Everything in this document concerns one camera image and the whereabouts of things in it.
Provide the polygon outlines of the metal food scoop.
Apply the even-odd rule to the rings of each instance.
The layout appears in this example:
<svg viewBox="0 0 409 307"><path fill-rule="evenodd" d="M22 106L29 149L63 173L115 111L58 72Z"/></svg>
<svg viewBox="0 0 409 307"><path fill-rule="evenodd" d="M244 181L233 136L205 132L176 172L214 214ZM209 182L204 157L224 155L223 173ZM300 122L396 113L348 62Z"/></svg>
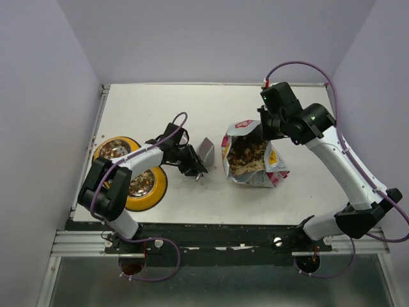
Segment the metal food scoop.
<svg viewBox="0 0 409 307"><path fill-rule="evenodd" d="M195 178L195 181L199 181L200 178L203 176L203 173L208 173L210 168L214 166L215 160L215 145L209 138L204 138L196 151L201 164L205 168L206 171L201 171Z"/></svg>

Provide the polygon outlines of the pet food bag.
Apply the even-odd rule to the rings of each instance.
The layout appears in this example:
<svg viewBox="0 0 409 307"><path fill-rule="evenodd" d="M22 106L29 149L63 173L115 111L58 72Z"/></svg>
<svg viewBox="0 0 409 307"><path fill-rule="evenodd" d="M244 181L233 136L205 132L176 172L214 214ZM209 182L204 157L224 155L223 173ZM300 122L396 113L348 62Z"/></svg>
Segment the pet food bag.
<svg viewBox="0 0 409 307"><path fill-rule="evenodd" d="M226 178L236 184L274 188L289 168L271 141L261 135L261 122L244 120L229 125L221 143Z"/></svg>

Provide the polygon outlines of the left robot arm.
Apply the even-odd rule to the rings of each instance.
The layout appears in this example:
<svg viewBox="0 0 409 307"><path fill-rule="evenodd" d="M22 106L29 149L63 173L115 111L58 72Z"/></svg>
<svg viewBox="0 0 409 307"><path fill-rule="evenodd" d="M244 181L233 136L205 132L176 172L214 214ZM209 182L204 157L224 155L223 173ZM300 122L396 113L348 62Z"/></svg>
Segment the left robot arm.
<svg viewBox="0 0 409 307"><path fill-rule="evenodd" d="M208 172L193 146L181 142L186 133L169 123L162 135L140 149L113 160L99 157L91 164L77 203L116 231L121 236L120 246L129 253L136 252L142 243L139 224L125 209L131 181L163 164L176 166L186 177L199 178Z"/></svg>

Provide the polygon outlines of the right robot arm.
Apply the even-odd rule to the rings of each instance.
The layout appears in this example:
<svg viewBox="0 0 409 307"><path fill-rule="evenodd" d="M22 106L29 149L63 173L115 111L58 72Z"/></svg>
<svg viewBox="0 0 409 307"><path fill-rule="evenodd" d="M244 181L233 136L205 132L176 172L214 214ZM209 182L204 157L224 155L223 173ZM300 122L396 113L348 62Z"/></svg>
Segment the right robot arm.
<svg viewBox="0 0 409 307"><path fill-rule="evenodd" d="M228 154L239 138L257 132L258 139L266 144L263 167L250 170L250 177L260 171L260 180L274 184L276 174L285 177L281 156L273 150L272 141L289 138L294 145L304 145L313 152L334 176L348 197L348 203L338 211L310 216L299 224L294 234L298 249L307 251L317 240L332 235L346 234L359 239L375 226L385 214L402 199L398 189L387 189L368 172L362 161L348 147L336 119L321 104L303 108L287 82L263 87L260 93L264 105L258 109L260 119L235 123L229 126L222 139L222 163L226 176L233 179L229 170Z"/></svg>

